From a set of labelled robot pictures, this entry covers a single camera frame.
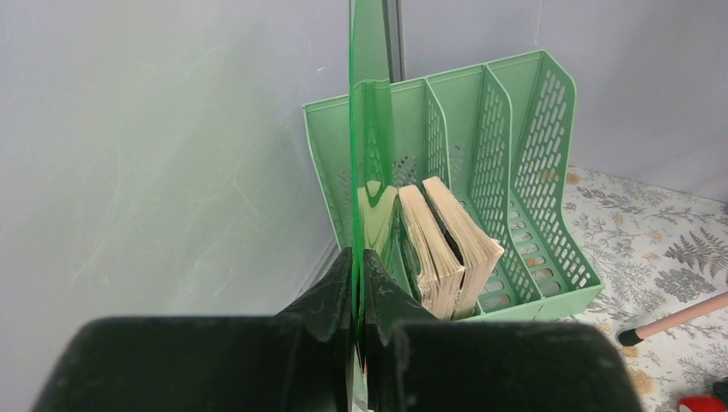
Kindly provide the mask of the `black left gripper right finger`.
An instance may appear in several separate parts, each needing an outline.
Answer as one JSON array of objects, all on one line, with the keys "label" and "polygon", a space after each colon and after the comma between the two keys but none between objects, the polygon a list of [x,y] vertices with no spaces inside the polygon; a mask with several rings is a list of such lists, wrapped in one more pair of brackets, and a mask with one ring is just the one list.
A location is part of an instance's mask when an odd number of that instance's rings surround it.
[{"label": "black left gripper right finger", "polygon": [[362,255],[367,400],[375,411],[638,411],[616,349],[562,322],[452,322]]}]

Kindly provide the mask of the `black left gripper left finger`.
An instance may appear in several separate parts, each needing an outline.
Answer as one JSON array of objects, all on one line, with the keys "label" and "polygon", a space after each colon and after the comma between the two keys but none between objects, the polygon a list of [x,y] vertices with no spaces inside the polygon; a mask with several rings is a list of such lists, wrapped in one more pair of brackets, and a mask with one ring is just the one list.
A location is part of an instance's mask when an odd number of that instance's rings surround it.
[{"label": "black left gripper left finger", "polygon": [[348,411],[352,251],[273,316],[108,317],[59,356],[36,411]]}]

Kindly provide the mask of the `purple 52-storey treehouse book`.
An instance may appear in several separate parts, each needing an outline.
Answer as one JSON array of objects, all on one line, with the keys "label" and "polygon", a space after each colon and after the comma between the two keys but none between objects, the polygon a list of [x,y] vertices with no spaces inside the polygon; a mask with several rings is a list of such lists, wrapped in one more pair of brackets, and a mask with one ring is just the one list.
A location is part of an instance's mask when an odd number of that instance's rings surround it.
[{"label": "purple 52-storey treehouse book", "polygon": [[422,184],[434,213],[444,225],[464,267],[453,317],[468,318],[473,314],[477,299],[503,255],[504,248],[476,224],[440,178],[431,177]]}]

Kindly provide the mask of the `green plastic folder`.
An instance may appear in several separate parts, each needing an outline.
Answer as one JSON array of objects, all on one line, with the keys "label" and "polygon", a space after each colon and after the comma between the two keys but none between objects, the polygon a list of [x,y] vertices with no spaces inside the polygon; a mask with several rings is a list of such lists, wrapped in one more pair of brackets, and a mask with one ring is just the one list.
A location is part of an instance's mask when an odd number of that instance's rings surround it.
[{"label": "green plastic folder", "polygon": [[378,411],[378,340],[368,336],[373,316],[368,259],[391,252],[392,111],[390,63],[381,1],[349,4],[349,151],[352,204],[352,297],[356,352],[367,406]]}]

